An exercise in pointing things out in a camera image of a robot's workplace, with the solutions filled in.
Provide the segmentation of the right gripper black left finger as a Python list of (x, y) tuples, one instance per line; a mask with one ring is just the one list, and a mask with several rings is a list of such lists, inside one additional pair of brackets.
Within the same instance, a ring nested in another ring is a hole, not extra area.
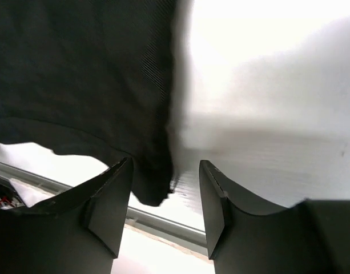
[(0, 209), (0, 273), (110, 273), (119, 255), (133, 162), (32, 207)]

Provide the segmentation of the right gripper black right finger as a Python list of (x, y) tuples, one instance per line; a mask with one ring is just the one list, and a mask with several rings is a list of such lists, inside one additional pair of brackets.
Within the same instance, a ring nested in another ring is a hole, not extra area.
[(208, 256), (216, 273), (350, 273), (350, 200), (285, 208), (199, 164)]

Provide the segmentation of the black pleated skirt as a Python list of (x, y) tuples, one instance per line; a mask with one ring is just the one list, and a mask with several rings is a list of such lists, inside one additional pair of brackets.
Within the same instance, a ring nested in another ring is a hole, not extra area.
[(132, 192), (169, 195), (167, 125), (177, 1), (0, 1), (0, 143), (36, 143), (110, 166)]

